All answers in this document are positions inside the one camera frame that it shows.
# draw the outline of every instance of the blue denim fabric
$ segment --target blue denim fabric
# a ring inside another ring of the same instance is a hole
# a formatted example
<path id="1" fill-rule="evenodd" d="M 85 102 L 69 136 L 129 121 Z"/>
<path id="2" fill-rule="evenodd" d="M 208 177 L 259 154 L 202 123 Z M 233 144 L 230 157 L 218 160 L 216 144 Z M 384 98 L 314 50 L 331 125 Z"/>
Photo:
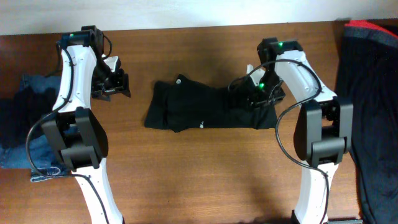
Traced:
<path id="1" fill-rule="evenodd" d="M 19 89 L 23 90 L 30 86 L 35 93 L 44 93 L 47 88 L 54 88 L 58 94 L 60 83 L 60 77 L 44 78 L 40 75 L 23 75 Z M 0 101 L 1 110 L 7 110 L 9 105 L 9 100 Z M 61 175 L 68 173 L 68 169 L 59 164 L 56 160 L 53 150 L 49 146 L 45 136 L 40 136 L 30 142 L 30 154 L 34 164 L 42 172 L 47 173 L 48 175 Z M 0 166 L 3 169 L 30 169 L 31 167 L 27 160 L 25 144 L 9 149 L 3 149 L 0 145 Z M 49 178 L 39 176 L 32 172 L 30 181 L 38 182 L 47 179 Z"/>

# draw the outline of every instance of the red fabric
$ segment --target red fabric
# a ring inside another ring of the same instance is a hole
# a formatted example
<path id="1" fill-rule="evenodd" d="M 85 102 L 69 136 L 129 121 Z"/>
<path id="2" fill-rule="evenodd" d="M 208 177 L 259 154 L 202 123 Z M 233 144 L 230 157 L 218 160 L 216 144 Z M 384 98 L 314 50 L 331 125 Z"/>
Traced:
<path id="1" fill-rule="evenodd" d="M 379 27 L 378 25 L 375 25 L 375 24 L 370 23 L 368 21 L 350 21 L 349 23 L 345 24 L 345 26 L 346 27 L 359 27 L 359 28 L 367 28 L 367 29 L 378 30 L 378 31 L 390 34 L 391 36 L 393 36 L 393 37 L 398 39 L 398 35 L 395 35 L 392 32 L 386 30 L 385 28 Z"/>

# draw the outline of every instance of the black garment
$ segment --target black garment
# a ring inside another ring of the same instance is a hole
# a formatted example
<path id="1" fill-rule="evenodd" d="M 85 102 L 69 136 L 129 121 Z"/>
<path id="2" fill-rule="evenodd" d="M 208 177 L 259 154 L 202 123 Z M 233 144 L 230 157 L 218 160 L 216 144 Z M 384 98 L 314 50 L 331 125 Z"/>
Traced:
<path id="1" fill-rule="evenodd" d="M 366 223 L 398 223 L 398 38 L 345 27 L 336 84 L 354 104 L 351 155 Z"/>
<path id="2" fill-rule="evenodd" d="M 15 94 L 12 100 L 0 100 L 0 144 L 3 149 L 16 147 L 25 143 L 27 133 L 33 124 L 43 114 L 52 111 L 57 96 L 53 88 L 44 93 L 34 93 L 27 87 Z M 37 129 L 32 139 L 41 136 L 41 129 Z"/>
<path id="3" fill-rule="evenodd" d="M 183 75 L 174 85 L 157 82 L 145 127 L 175 132 L 188 128 L 274 128 L 277 118 L 273 106 L 248 108 L 247 94 L 254 88 L 246 82 L 230 94 L 227 88 L 212 88 Z"/>

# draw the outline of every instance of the wooden table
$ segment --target wooden table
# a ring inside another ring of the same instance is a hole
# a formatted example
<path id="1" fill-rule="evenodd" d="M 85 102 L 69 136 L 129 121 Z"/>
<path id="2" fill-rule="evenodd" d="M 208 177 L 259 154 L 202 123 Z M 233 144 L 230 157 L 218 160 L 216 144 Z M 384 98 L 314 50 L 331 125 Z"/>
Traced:
<path id="1" fill-rule="evenodd" d="M 237 223 L 290 217 L 301 168 L 279 149 L 274 129 L 147 129 L 143 120 L 156 80 L 178 73 L 226 86 L 257 65 L 262 38 L 297 38 L 323 82 L 334 89 L 341 22 L 105 32 L 129 74 L 131 98 L 92 100 L 109 140 L 108 177 L 126 223 Z M 17 91 L 23 73 L 45 74 L 57 62 L 59 34 L 0 37 L 1 96 Z M 287 87 L 278 114 L 294 103 Z M 280 133 L 295 155 L 298 110 Z M 0 170 L 0 223 L 91 223 L 74 179 L 29 182 L 29 170 Z M 357 217 L 355 166 L 345 155 L 330 193 L 331 218 Z"/>

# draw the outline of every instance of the black cable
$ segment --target black cable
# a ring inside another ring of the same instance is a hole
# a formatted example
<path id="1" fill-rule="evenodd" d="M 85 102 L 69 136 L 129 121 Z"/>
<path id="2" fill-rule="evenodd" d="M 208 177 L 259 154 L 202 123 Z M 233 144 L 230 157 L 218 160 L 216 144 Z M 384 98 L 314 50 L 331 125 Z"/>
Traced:
<path id="1" fill-rule="evenodd" d="M 273 63 L 278 63 L 278 62 L 290 62 L 290 63 L 295 63 L 295 64 L 297 64 L 297 65 L 303 67 L 304 69 L 306 69 L 306 70 L 312 75 L 312 77 L 315 79 L 315 81 L 317 82 L 317 85 L 318 85 L 318 90 L 317 90 L 317 92 L 316 92 L 313 96 L 308 97 L 307 99 L 304 99 L 304 100 L 302 100 L 302 101 L 299 101 L 299 102 L 293 104 L 292 106 L 288 107 L 286 110 L 284 110 L 284 111 L 279 115 L 278 120 L 277 120 L 276 125 L 275 125 L 275 137 L 276 137 L 276 140 L 277 140 L 277 142 L 278 142 L 278 145 L 279 145 L 280 149 L 282 150 L 282 152 L 285 154 L 285 156 L 286 156 L 288 159 L 290 159 L 292 162 L 296 163 L 296 164 L 299 165 L 299 166 L 302 166 L 302 167 L 305 167 L 305 168 L 308 168 L 308 169 L 311 169 L 311 170 L 316 170 L 316 171 L 320 172 L 320 173 L 322 174 L 322 176 L 325 178 L 325 183 L 326 183 L 326 203 L 325 203 L 325 211 L 323 212 L 323 216 L 322 216 L 322 219 L 321 219 L 321 222 L 320 222 L 320 224 L 322 224 L 322 223 L 323 223 L 323 219 L 325 219 L 326 213 L 327 213 L 327 211 L 328 211 L 328 202 L 329 202 L 329 193 L 330 193 L 328 174 L 326 174 L 326 173 L 325 173 L 323 170 L 321 170 L 321 169 L 314 168 L 314 167 L 310 167 L 309 165 L 306 165 L 306 164 L 304 164 L 304 163 L 302 163 L 302 162 L 300 162 L 300 161 L 294 159 L 294 158 L 286 151 L 285 147 L 284 147 L 283 144 L 282 144 L 282 141 L 280 140 L 280 136 L 279 136 L 279 124 L 280 124 L 280 121 L 282 120 L 282 118 L 283 118 L 289 111 L 291 111 L 292 109 L 294 109 L 294 108 L 300 106 L 300 105 L 303 104 L 303 103 L 306 103 L 306 102 L 308 102 L 308 101 L 310 101 L 310 100 L 315 99 L 315 98 L 322 92 L 322 86 L 321 86 L 321 83 L 320 83 L 319 78 L 317 77 L 317 75 L 315 74 L 315 72 L 312 71 L 311 68 L 309 68 L 308 66 L 304 65 L 302 62 L 299 62 L 299 61 L 296 61 L 296 60 L 291 60 L 291 59 L 278 59 L 278 60 L 273 60 L 273 61 L 269 61 L 269 62 L 263 63 L 263 64 L 257 66 L 255 69 L 251 70 L 251 72 L 249 72 L 245 77 L 250 76 L 251 74 L 253 74 L 253 72 L 255 72 L 256 70 L 258 70 L 258 69 L 260 69 L 260 68 L 262 68 L 262 67 L 265 67 L 265 66 L 270 65 L 270 64 L 273 64 Z"/>
<path id="2" fill-rule="evenodd" d="M 107 37 L 107 36 L 105 36 L 104 35 L 104 38 L 108 41 L 108 43 L 109 43 L 109 53 L 105 56 L 105 57 L 103 57 L 102 59 L 103 60 L 105 60 L 105 59 L 107 59 L 109 56 L 111 56 L 111 53 L 112 53 L 112 42 L 111 42 L 111 40 Z"/>
<path id="3" fill-rule="evenodd" d="M 60 46 L 59 46 L 58 43 L 55 44 L 55 48 L 57 49 L 57 57 L 58 57 L 57 66 L 55 67 L 55 70 L 54 70 L 54 71 L 52 71 L 52 72 L 46 74 L 46 75 L 44 76 L 45 78 L 50 77 L 50 76 L 53 76 L 53 75 L 57 74 L 58 72 L 62 72 L 62 70 L 60 69 L 60 67 L 61 67 L 61 52 L 60 52 Z"/>
<path id="4" fill-rule="evenodd" d="M 26 137 L 26 144 L 25 144 L 27 159 L 28 159 L 28 161 L 29 161 L 29 163 L 30 163 L 30 166 L 31 166 L 32 169 L 34 170 L 34 172 L 38 173 L 39 175 L 41 175 L 41 176 L 43 176 L 43 177 L 48 177 L 48 178 L 81 177 L 81 178 L 85 179 L 85 180 L 89 183 L 89 185 L 91 186 L 91 188 L 93 189 L 93 192 L 95 193 L 95 195 L 97 196 L 98 201 L 99 201 L 99 203 L 101 204 L 101 207 L 102 207 L 102 210 L 103 210 L 105 219 L 106 219 L 106 223 L 109 224 L 109 220 L 108 220 L 108 216 L 107 216 L 107 214 L 106 214 L 106 210 L 105 210 L 104 203 L 103 203 L 103 201 L 101 200 L 100 195 L 98 194 L 97 190 L 95 189 L 94 184 L 92 183 L 92 181 L 90 180 L 89 177 L 87 177 L 87 176 L 85 176 L 85 175 L 81 175 L 81 174 L 67 174 L 67 175 L 47 175 L 47 174 L 44 174 L 43 172 L 39 171 L 39 169 L 37 168 L 37 166 L 33 163 L 32 156 L 31 156 L 31 154 L 30 154 L 30 150 L 29 150 L 30 139 L 32 138 L 32 133 L 33 133 L 33 131 L 35 130 L 35 128 L 36 128 L 37 126 L 39 126 L 40 124 L 42 124 L 42 122 L 43 122 L 45 119 L 47 119 L 49 116 L 51 116 L 51 115 L 57 113 L 57 112 L 58 112 L 60 109 L 62 109 L 67 103 L 70 103 L 69 100 L 70 100 L 70 97 L 71 97 L 71 95 L 72 95 L 73 78 L 74 78 L 74 76 L 75 76 L 75 72 L 74 72 L 74 70 L 73 70 L 74 64 L 73 64 L 72 58 L 71 58 L 71 56 L 70 56 L 68 50 L 67 50 L 67 49 L 64 49 L 64 51 L 65 51 L 66 55 L 67 55 L 68 58 L 69 58 L 69 66 L 70 66 L 70 86 L 69 86 L 68 95 L 67 95 L 66 98 L 63 99 L 64 102 L 62 103 L 61 106 L 59 106 L 57 109 L 53 110 L 53 111 L 50 112 L 49 114 L 46 114 L 45 116 L 43 116 L 42 118 L 40 118 L 40 119 L 39 119 L 38 121 L 36 121 L 36 123 L 34 123 L 33 126 L 30 128 L 30 130 L 29 130 L 29 132 L 28 132 L 28 134 L 27 134 L 27 137 Z"/>

